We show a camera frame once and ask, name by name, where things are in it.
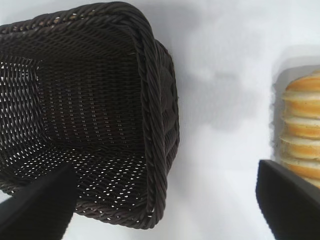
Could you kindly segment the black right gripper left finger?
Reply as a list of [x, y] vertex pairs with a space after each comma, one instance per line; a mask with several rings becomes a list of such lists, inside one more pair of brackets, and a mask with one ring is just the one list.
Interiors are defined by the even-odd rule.
[[76, 173], [70, 165], [37, 179], [0, 204], [0, 238], [61, 240], [77, 198]]

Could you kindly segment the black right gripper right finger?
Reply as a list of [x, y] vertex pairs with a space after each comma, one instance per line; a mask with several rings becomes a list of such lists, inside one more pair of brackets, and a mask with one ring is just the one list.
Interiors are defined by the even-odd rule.
[[279, 163], [260, 160], [255, 195], [277, 240], [320, 238], [320, 190]]

